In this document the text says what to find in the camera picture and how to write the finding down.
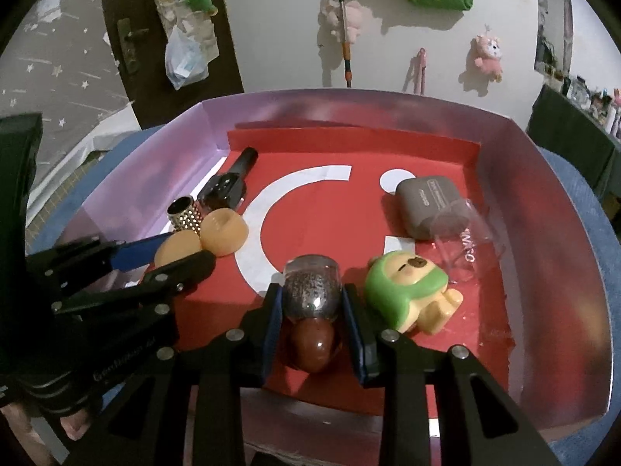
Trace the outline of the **person's left hand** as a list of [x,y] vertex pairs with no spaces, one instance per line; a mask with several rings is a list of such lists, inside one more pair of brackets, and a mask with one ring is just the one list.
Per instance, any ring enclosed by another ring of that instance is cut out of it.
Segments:
[[73,443],[90,430],[92,418],[86,409],[67,417],[44,417],[36,408],[15,402],[1,408],[1,423],[26,465],[64,465]]

